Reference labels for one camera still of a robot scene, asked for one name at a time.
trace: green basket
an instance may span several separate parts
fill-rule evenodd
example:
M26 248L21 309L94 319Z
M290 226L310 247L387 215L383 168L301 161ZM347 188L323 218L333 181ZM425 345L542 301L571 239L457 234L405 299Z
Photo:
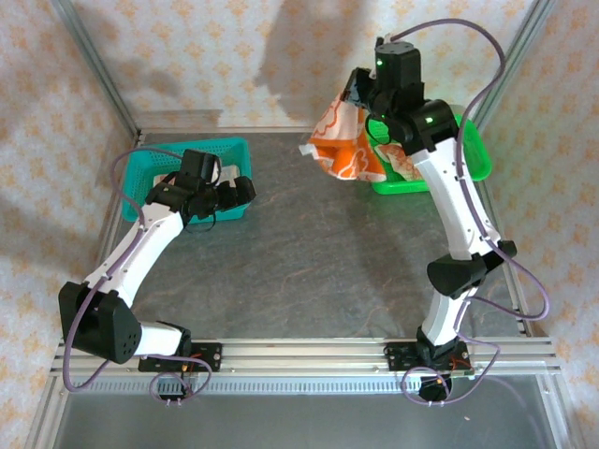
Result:
M456 114L456 122L460 125L461 116L458 114ZM372 147L378 145L376 140L388 142L387 127L384 123L370 120L368 129L372 135L369 136ZM489 154L475 124L471 121L466 124L464 133L464 156L473 181L483 181L490 175L492 164ZM425 181L407 181L402 175L393 170L390 163L381 161L381 164L387 173L387 181L372 182L373 189L377 194L395 195L429 191L429 186Z

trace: floral wallpaper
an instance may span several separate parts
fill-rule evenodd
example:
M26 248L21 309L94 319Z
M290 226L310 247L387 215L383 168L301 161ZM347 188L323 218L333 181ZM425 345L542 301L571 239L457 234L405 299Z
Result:
M504 232L552 297L540 327L556 342L588 447L599 441L598 22L592 2L558 2L484 133Z
M132 140L46 0L3 0L0 80L0 447L21 448L60 337L58 291L93 267L103 167Z
M507 49L533 0L73 0L142 128L316 124L377 36L433 19ZM411 36L430 97L465 104L493 74L484 38ZM467 52L476 57L467 61Z

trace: plastic basket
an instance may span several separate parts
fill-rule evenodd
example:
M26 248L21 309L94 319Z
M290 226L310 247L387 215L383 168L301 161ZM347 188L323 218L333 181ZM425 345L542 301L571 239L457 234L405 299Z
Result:
M217 138L214 140L198 140L193 142L161 143L149 145L162 150L168 150L183 155L185 150L200 150L216 154L221 158L223 167L235 165L240 169L241 176L252 179L252 165L247 141L243 138ZM143 204L147 194L153 187L155 176L176 171L181 161L175 157L159 152L134 152L129 157L129 163L124 178L124 192L136 203ZM237 220L243 216L249 205L244 204L235 209L216 212L216 221ZM138 214L126 201L123 202L123 218L135 222ZM190 223L211 222L212 217L199 220L194 217Z
M460 124L461 116L456 115L456 122ZM369 121L369 131L371 135L379 142L388 142L387 127L382 122L374 120ZM378 143L369 136L369 141L374 147ZM470 176L473 181L482 181L486 179L492 170L492 164L489 154L485 148L476 126L471 121L466 124L464 132L464 156ZM381 161L383 168L387 173L387 181L373 182L372 186L376 193L381 195L409 194L413 192L428 192L429 186L423 180L407 181L402 175L393 170L391 164Z

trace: purple cable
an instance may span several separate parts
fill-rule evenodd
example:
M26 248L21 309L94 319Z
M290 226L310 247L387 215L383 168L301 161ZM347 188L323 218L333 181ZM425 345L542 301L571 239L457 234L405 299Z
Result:
M464 302L461 304L460 311L458 312L458 316L456 317L456 322L454 323L454 330L456 331L456 335L461 340L464 340L471 344L481 344L481 345L490 346L490 347L495 348L495 355L493 356L491 361L488 363L488 365L485 367L485 369L483 369L483 371L481 372L478 379L476 379L475 384L472 386L471 389L469 389L466 393L464 393L463 395L461 395L458 398L452 398L452 399L448 399L445 401L439 401L439 402L428 401L427 402L427 401L412 398L410 395L408 395L407 391L406 391L406 383L405 383L407 376L410 373L415 372L417 369L421 369L422 367L414 367L414 368L406 371L402 377L402 383L401 383L402 392L410 401L414 402L415 404L428 405L428 406L431 406L431 405L443 406L445 404L455 403L459 400L467 398L480 385L480 383L483 381L483 379L485 378L485 376L487 375L487 373L489 372L489 370L491 369L493 364L497 361L497 358L499 357L499 355L501 353L501 348L499 347L499 345L490 343L488 341L475 340L470 337L466 337L465 335L463 335L461 332L458 331L458 329L460 328L461 319L463 318L463 315L466 313L466 308L470 304L469 299L475 299L475 300L481 301L485 304L490 305L491 307L494 307L497 310L504 311L505 313L508 313L512 316L515 316L515 317L518 317L520 319L524 319L527 321L542 320L545 317L547 317L547 315L549 313L549 295L548 295L547 290L545 289L543 284L528 269L523 267L519 262L514 260L512 257L510 257L505 252L503 252L497 245L495 245L495 243L493 243L491 241L489 234L487 233L487 230L485 229L485 226L482 223L482 220L480 219L480 217L478 216L478 213L476 212L475 204L470 195L470 191L468 190L468 184L467 184L466 180L463 178L464 170L463 170L463 165L462 165L462 149L463 149L464 131L466 129L466 124L468 122L468 118L470 117L470 113L472 112L474 106L485 97L485 95L493 88L493 86L497 83L497 81L501 78L501 76L505 72L505 55L504 55L504 51L503 51L501 45L499 44L499 42L497 42L497 39L495 39L495 37L493 37L492 34L489 33L485 28L483 28L482 26L480 26L474 22L466 21L464 19L439 19L436 21L424 22L424 23L421 23L420 25L413 26L412 28L409 28L401 33L398 33L397 35L393 36L390 39L390 41L393 42L395 40L399 40L402 37L411 35L412 33L416 32L416 31L420 31L424 28L429 28L431 26L436 26L436 25L446 25L446 24L458 24L458 25L463 25L463 26L466 26L466 27L476 30L478 33L482 34L490 42L490 44L493 46L493 48L497 51L497 56L499 57L499 69L497 70L497 73L495 74L493 79L490 81L490 83L475 96L475 98L466 107L466 110L464 111L464 113L461 116L460 129L458 131L458 138L457 138L457 142L456 142L456 170L458 173L458 180L460 181L460 188L464 195L464 199L466 201L466 204L468 205L468 209L470 210L470 212L473 216L473 219L475 220L476 227L478 228L478 231L480 232L481 236L483 237L483 239L486 240L486 242L490 246L490 248L495 253L497 253L500 257L502 257L502 259L505 262L507 262L508 264L519 269L531 281L533 281L533 283L538 287L539 291L543 295L543 310L535 315L526 315L523 313L518 313L516 311L511 311L508 308L500 306L499 304L496 304L493 301L490 301L489 299L486 299L483 297L477 297L477 296L467 297L464 300ZM443 379L443 377L441 376L441 374L434 369L428 369L428 370L433 372L435 374L436 378L440 379L443 382L444 388L446 389L446 392L447 392L446 383L445 383L445 380Z
M102 372L102 369L104 369L109 363L108 360L105 360L102 363L102 365L100 365L98 367L98 369L94 372L94 374L92 374L92 376L87 381L85 381L83 384L81 384L79 386L75 386L71 382L71 377L70 377L71 352L73 350L73 340L75 339L75 333L77 332L77 329L79 328L81 319L83 318L85 311L87 311L87 308L89 307L90 303L92 302L92 299L94 298L95 293L97 293L97 291L104 284L106 279L110 278L110 276L112 276L112 274L114 274L114 272L123 265L124 261L129 257L129 255L131 255L131 253L133 253L133 251L135 251L136 247L139 244L139 241L141 240L141 237L143 236L143 230L145 228L145 216L143 215L143 210L141 210L141 207L133 200L133 198L130 198L129 196L124 194L123 190L119 186L119 183L115 179L116 166L123 158L125 158L126 156L128 156L129 154L131 154L133 152L147 152L147 151L161 152L163 154L167 154L169 156L176 157L177 159L181 159L181 156L174 152L168 152L166 150L162 150L160 148L154 148L154 147L140 147L140 148L136 148L135 150L129 150L128 152L124 152L124 153L118 155L114 159L114 161L112 161L112 164L110 165L110 184L112 185L112 190L117 194L117 196L119 198L128 202L133 207L133 209L136 210L136 212L138 213L138 217L139 217L139 230L138 230L137 234L135 235L135 237L133 238L133 240L131 241L131 243L129 244L129 246L127 247L127 249L124 250L124 252L121 254L121 256L116 261L114 261L114 264L112 264L106 270L106 275L102 276L100 278L100 280L91 288L90 292L87 294L87 296L81 303L79 310L75 314L75 318L73 318L73 323L71 324L71 327L68 330L68 334L66 336L66 341L65 341L65 356L63 359L63 382L65 383L65 388L72 393L75 393L75 392L78 392L78 391L81 391L81 390L87 388L97 378L97 376L99 376L100 372Z
M206 371L208 372L208 377L206 377L206 380L204 381L204 383L196 391L194 391L191 395L189 395L183 399L178 399L177 400L178 405L181 405L186 400L189 400L189 399L197 396L202 390L204 390L208 386L208 383L210 382L210 379L212 378L212 368L210 367L210 365L208 363L206 363L204 360L200 360L199 358L178 357L176 355L160 355L160 354L152 354L152 355L147 355L147 356L152 357L152 358L160 358L162 360L173 360L173 361L177 361L177 362L198 363L199 365L203 366L206 369ZM168 399L167 400L161 399L158 395L156 395L156 393L153 391L153 387L155 386L156 382L158 382L158 379L160 379L161 377L168 376L168 375L177 379L177 381L179 381L179 384L181 384L181 386L183 388L188 389L190 391L192 390L192 385L186 384L183 381L183 379L181 379L176 372L161 372L160 374L154 376L154 378L150 382L150 394L152 395L152 398L154 398L154 400L157 400L158 402L161 402L161 403L166 403L167 405L170 404L170 401Z

